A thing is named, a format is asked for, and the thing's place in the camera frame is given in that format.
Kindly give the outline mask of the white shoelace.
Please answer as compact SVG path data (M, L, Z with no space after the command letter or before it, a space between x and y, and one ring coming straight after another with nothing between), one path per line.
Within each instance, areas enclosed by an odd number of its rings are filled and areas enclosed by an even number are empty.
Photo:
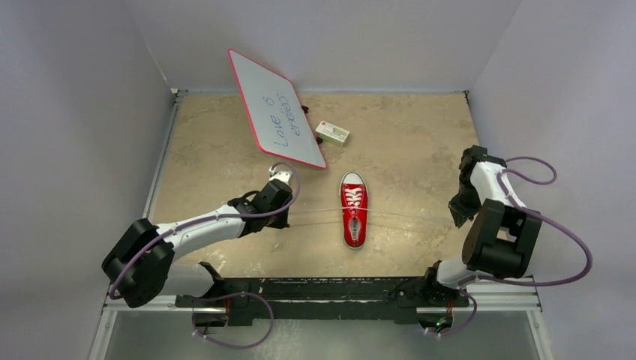
M427 214L407 214L407 213L401 213L401 212L395 212L395 211L385 211L385 210L378 210L374 208L369 209L369 208L362 208L362 207L355 207L355 206L341 206L337 208L317 208L317 209L311 209L311 210L294 210L294 211L291 211L290 214L291 215L308 215L308 214L336 212L336 211L342 212L343 214L345 213L348 214L350 210L354 211L358 215L362 215L363 213L365 213L369 221L372 221L375 218L386 219L387 217L390 217L390 218L397 217L400 219L407 218L407 219L410 219L411 221L418 221L418 222L425 222L425 223L447 224L452 226L454 225L453 220L446 217L435 217L435 216L430 216Z

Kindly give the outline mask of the red canvas sneaker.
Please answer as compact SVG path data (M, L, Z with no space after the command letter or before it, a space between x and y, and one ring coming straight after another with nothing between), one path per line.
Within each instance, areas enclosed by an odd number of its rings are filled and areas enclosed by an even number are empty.
M352 249L365 244L368 222L368 187L357 172L347 172L340 183L343 239Z

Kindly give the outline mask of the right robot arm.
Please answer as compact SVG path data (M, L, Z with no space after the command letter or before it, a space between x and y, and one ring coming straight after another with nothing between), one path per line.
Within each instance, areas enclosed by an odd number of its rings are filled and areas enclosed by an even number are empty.
M511 188L507 168L505 160L479 145L463 151L458 191L448 209L457 228L471 226L460 255L425 272L421 295L428 304L441 304L479 277L506 280L527 273L542 221L521 210L524 203Z

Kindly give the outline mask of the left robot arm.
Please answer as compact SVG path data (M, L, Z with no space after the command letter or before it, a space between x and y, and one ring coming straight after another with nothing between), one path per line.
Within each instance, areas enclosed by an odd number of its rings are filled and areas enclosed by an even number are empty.
M266 227L288 227L288 208L295 196L289 181L275 175L262 190L249 191L207 214L163 224L135 220L101 264L110 282L109 298L141 307L164 289L176 260Z

